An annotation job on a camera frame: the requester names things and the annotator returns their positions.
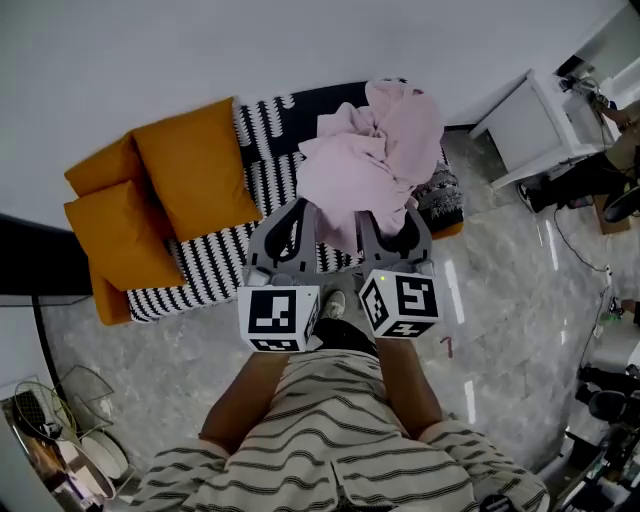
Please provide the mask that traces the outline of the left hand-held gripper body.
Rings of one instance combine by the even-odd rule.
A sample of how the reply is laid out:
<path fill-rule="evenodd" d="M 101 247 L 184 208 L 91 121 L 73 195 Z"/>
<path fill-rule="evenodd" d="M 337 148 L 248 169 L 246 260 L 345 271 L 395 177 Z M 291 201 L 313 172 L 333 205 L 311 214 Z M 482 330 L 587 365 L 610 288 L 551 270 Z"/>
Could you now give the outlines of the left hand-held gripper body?
<path fill-rule="evenodd" d="M 320 287 L 249 267 L 237 289 L 241 338 L 261 353 L 303 353 L 320 313 Z"/>

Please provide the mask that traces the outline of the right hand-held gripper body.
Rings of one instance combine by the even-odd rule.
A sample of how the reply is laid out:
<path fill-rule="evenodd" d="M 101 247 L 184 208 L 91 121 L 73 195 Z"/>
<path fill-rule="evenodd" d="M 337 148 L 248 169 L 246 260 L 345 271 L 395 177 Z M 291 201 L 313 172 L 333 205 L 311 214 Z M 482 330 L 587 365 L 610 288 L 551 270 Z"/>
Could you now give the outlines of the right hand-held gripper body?
<path fill-rule="evenodd" d="M 363 265 L 354 285 L 376 339 L 415 339 L 441 321 L 440 283 L 430 259 Z"/>

